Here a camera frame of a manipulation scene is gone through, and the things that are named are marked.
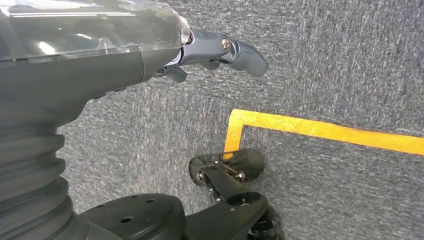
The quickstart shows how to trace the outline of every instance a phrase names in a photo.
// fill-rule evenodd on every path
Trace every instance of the hole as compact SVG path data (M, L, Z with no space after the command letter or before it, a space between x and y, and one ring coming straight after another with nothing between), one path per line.
M246 206L254 204L261 199L261 194L254 191L237 193L227 199L226 203L231 206Z
M121 219L120 222L124 224L124 223L128 223L131 220L133 220L133 217L129 216L129 217Z

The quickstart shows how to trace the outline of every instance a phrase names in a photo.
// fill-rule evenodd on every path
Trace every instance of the robotic hand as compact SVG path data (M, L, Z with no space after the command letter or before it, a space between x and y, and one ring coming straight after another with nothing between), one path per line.
M168 76L221 64L253 76L268 68L258 51L225 34L190 29L167 4L149 0L0 2L0 240L282 240L272 208L242 183L264 158L251 149L198 156L193 181L214 205L185 215L165 194L120 198L76 214L57 128L88 101Z
M254 77L261 77L268 70L267 61L253 46L225 34L191 30L189 40L178 56L162 67L155 77L167 75L176 82L183 82L187 74L179 66L191 64L200 64L208 70L216 70L221 64L226 64Z

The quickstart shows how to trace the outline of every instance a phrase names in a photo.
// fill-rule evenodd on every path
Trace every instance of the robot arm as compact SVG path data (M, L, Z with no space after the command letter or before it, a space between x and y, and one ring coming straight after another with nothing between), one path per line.
M4 0L0 11L0 240L122 239L75 214L60 177L57 128L89 100L152 77L181 82L189 64L268 68L252 46L154 1Z

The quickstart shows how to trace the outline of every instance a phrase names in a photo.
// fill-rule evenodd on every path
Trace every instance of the robotic finger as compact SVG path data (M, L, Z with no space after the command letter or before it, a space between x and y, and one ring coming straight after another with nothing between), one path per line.
M246 71L254 77L261 77L268 70L268 62L253 46L222 33L191 30L187 44L155 77L166 75L176 82L183 82L187 73L180 66L192 64L200 64L208 70L216 70L221 64L225 64L234 70Z

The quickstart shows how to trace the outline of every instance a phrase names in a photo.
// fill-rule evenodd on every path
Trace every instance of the yellow floor marking line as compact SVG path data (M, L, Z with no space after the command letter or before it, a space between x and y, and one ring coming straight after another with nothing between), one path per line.
M239 149L244 126L278 130L424 156L424 138L422 137L366 131L322 121L240 109L234 109L229 117L225 152ZM225 159L231 156L232 154L226 154Z

